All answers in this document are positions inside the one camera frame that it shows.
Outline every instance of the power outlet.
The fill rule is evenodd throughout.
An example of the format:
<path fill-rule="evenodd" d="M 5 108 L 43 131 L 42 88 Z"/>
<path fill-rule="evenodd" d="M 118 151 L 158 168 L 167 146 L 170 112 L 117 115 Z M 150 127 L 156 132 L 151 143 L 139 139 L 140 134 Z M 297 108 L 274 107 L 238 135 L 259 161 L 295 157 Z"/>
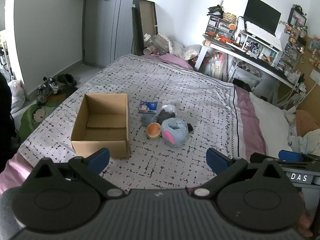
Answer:
<path fill-rule="evenodd" d="M 315 69 L 312 70 L 310 74 L 310 78 L 316 82 L 318 85 L 320 85 L 320 73 L 316 71 Z"/>

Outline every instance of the gray plush toy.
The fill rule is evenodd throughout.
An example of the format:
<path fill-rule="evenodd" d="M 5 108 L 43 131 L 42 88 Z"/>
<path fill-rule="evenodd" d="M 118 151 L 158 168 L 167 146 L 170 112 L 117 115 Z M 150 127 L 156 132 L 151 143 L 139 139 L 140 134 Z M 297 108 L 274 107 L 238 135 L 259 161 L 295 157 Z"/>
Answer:
<path fill-rule="evenodd" d="M 188 125 L 179 118 L 169 118 L 161 125 L 164 143 L 171 147 L 181 147 L 187 141 Z"/>

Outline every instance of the keyboard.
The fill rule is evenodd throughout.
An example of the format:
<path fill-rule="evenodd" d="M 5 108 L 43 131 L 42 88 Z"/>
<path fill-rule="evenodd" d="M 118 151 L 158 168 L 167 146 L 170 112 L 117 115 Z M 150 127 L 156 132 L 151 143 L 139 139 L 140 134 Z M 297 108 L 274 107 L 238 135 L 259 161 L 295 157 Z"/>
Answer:
<path fill-rule="evenodd" d="M 251 33 L 252 35 L 255 35 L 256 37 L 260 38 L 266 43 L 269 43 L 276 49 L 282 50 L 281 42 L 276 36 L 272 35 L 271 33 L 268 33 L 266 30 L 260 28 L 259 26 L 251 22 L 247 21 L 246 25 L 247 25 L 247 30 L 246 30 L 247 32 Z"/>

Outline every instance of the gray door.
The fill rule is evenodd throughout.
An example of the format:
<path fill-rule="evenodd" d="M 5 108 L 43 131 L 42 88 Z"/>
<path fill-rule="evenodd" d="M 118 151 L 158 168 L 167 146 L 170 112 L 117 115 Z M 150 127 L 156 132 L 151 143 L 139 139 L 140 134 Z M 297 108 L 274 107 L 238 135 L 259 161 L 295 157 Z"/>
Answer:
<path fill-rule="evenodd" d="M 107 66 L 132 52 L 132 1 L 85 1 L 84 63 Z"/>

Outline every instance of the blue gripper pad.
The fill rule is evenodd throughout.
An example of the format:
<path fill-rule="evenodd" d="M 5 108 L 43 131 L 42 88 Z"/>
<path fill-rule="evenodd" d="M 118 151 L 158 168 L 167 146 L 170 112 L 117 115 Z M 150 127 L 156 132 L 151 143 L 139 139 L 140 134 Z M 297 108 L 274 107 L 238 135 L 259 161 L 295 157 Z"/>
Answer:
<path fill-rule="evenodd" d="M 301 153 L 295 153 L 295 152 L 289 152 L 285 150 L 281 150 L 279 152 L 279 159 L 287 162 L 303 162 L 303 154 Z"/>
<path fill-rule="evenodd" d="M 207 165 L 217 175 L 233 164 L 233 161 L 230 158 L 214 148 L 209 148 L 207 150 L 206 161 Z"/>
<path fill-rule="evenodd" d="M 102 148 L 85 158 L 85 163 L 88 168 L 96 174 L 100 174 L 109 164 L 110 152 L 107 148 Z"/>

